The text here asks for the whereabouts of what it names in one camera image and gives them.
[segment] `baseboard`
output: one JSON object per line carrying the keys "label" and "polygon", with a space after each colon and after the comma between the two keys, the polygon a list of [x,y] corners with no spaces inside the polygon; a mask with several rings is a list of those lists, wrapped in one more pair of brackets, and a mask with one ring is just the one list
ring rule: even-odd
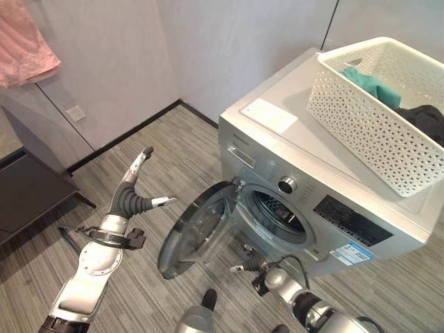
{"label": "baseboard", "polygon": [[141,130],[143,127],[149,125],[150,123],[152,123],[156,119],[159,119],[161,116],[163,116],[167,112],[171,111],[172,109],[178,107],[179,105],[183,106],[185,109],[187,109],[191,113],[195,114],[197,117],[201,118],[203,121],[205,121],[209,125],[213,126],[214,128],[218,128],[217,123],[215,123],[210,118],[208,118],[207,116],[205,116],[204,114],[200,113],[198,110],[196,110],[195,108],[190,106],[190,104],[182,101],[181,99],[178,99],[177,101],[175,101],[172,104],[168,105],[165,109],[159,111],[158,113],[154,114],[152,117],[149,117],[147,120],[141,122],[136,127],[131,128],[128,132],[125,132],[124,134],[120,135],[116,139],[112,140],[110,143],[106,144],[105,146],[101,147],[100,149],[97,149],[96,151],[94,151],[93,153],[89,154],[87,157],[84,157],[83,159],[81,159],[77,163],[71,165],[70,167],[67,168],[67,171],[69,173],[73,173],[78,168],[83,167],[85,164],[87,164],[88,162],[92,161],[94,158],[100,156],[101,154],[103,154],[107,150],[109,150],[112,147],[114,147],[116,144],[119,144],[124,139],[127,139],[128,137],[130,137],[134,133],[136,133],[139,130]]}
{"label": "baseboard", "polygon": [[139,125],[135,126],[134,128],[131,128],[128,132],[125,132],[124,134],[120,135],[116,139],[112,140],[110,143],[106,144],[103,147],[100,147],[100,149],[97,149],[93,153],[89,154],[87,157],[84,157],[83,159],[81,159],[77,163],[71,165],[70,167],[67,168],[67,171],[69,173],[73,173],[78,168],[84,166],[85,164],[87,164],[88,162],[92,161],[97,156],[103,154],[107,150],[109,150],[112,147],[114,147],[116,144],[119,144],[124,139],[127,139],[128,137],[130,137],[131,135],[133,135],[137,131],[141,130],[146,125],[152,123],[156,119],[159,119],[161,116],[166,114],[168,111],[171,111],[172,109],[178,107],[181,104],[182,104],[182,101],[180,99],[178,99],[177,101],[175,101],[172,104],[168,105],[166,108],[164,108],[161,111],[159,111],[158,113],[154,114],[152,117],[149,117],[147,120],[141,122]]}
{"label": "baseboard", "polygon": [[205,116],[203,113],[200,113],[200,111],[198,111],[197,109],[193,108],[190,104],[188,104],[187,102],[184,102],[182,100],[180,100],[180,104],[181,106],[183,106],[185,109],[187,109],[188,111],[190,111],[191,113],[195,114],[197,117],[201,118],[204,122],[208,123],[209,125],[213,126],[214,128],[218,128],[218,124],[215,123],[214,121],[212,121],[210,118],[208,118],[207,116]]}

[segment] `electrical outlet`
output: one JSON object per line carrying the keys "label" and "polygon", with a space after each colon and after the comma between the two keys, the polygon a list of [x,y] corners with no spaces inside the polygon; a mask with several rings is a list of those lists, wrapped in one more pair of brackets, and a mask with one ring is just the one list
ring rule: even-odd
{"label": "electrical outlet", "polygon": [[67,111],[67,114],[69,115],[69,118],[71,118],[75,122],[77,122],[77,121],[79,121],[79,120],[81,120],[81,119],[86,117],[85,112],[78,105],[76,105],[73,108],[69,109]]}

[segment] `pink towel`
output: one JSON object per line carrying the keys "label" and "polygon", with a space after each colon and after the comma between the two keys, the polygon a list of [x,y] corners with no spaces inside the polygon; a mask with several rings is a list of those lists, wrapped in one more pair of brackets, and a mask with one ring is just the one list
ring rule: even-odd
{"label": "pink towel", "polygon": [[20,0],[0,0],[0,85],[14,87],[53,75],[60,66]]}

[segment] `white laundry basket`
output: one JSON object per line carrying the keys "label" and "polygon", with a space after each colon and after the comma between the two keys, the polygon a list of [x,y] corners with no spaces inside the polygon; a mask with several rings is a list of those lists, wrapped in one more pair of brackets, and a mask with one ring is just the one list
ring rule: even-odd
{"label": "white laundry basket", "polygon": [[444,148],[339,72],[355,66],[401,95],[401,108],[444,112],[444,65],[387,37],[318,56],[307,108],[314,118],[403,197],[444,178]]}

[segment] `silver washing machine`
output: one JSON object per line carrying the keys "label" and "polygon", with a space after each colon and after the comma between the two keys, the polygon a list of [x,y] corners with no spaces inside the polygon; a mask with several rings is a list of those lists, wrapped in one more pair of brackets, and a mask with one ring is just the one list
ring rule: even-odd
{"label": "silver washing machine", "polygon": [[170,231],[158,261],[165,278],[211,260],[234,237],[269,260],[295,255],[309,277],[427,242],[444,182],[402,198],[343,147],[305,108],[317,66],[308,50],[221,115],[226,181]]}

